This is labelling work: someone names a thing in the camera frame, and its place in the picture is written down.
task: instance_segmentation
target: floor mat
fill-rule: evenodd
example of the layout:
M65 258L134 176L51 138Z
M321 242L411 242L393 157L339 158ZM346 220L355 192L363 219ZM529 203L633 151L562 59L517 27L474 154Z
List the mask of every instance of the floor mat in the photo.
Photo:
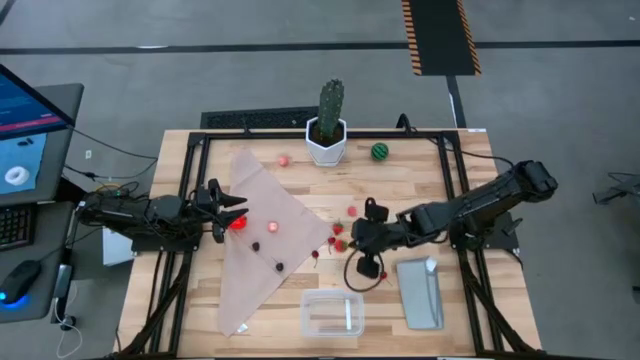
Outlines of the floor mat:
M462 0L402 0L416 75L480 75Z

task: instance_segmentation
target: plastic tub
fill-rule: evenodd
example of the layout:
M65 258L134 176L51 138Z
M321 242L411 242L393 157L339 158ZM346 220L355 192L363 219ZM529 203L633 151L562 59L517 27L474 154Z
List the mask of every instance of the plastic tub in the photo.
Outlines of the plastic tub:
M360 336L364 331L364 299L341 289L305 290L300 326L304 336Z

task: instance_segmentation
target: cactus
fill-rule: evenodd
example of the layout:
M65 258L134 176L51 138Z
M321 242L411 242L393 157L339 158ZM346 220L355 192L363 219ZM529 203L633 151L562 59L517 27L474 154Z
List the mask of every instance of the cactus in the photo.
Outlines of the cactus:
M320 107L318 109L318 126L320 138L324 141L331 140L338 126L342 100L344 99L344 86L342 81L333 79L322 87L320 93Z

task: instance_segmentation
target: gray carpet floor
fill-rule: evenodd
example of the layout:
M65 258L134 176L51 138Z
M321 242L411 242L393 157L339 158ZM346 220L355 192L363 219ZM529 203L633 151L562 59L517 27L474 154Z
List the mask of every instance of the gray carpet floor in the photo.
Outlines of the gray carpet floor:
M640 39L633 0L465 0L475 41ZM403 41L399 1L17 0L0 48ZM640 48L478 50L480 77L458 77L467 125L486 128L494 153L536 159L557 178L552 200L523 205L518 229L525 277L544 348L557 354L636 359L640 353L640 208L632 198L594 205L608 171L640 172ZM353 127L454 125L444 77L416 77L404 50L4 55L33 86L80 82L78 128L127 150L156 154L165 129L197 128L204 111L308 106L329 77L344 80ZM93 157L85 160L85 150ZM127 175L145 166L74 137L67 162ZM86 189L95 184L68 174ZM152 174L140 181L148 188ZM103 268L100 239L82 259L70 312L82 348L112 350L129 265ZM55 359L48 318L0 325L0 359ZM63 352L77 338L65 338Z

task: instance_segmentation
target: white pot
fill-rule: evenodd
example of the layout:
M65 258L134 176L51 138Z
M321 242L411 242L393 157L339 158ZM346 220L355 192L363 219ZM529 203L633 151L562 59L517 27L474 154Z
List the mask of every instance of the white pot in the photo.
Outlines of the white pot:
M347 150L347 123L342 119L338 120L340 121L340 124L342 124L344 134L342 140L329 147L324 147L316 144L315 142L313 142L313 140L310 139L311 125L313 125L313 123L315 123L316 121L318 121L317 117L307 121L305 141L307 142L307 150L309 150L309 155L311 155L313 162L315 162L318 166L336 166Z

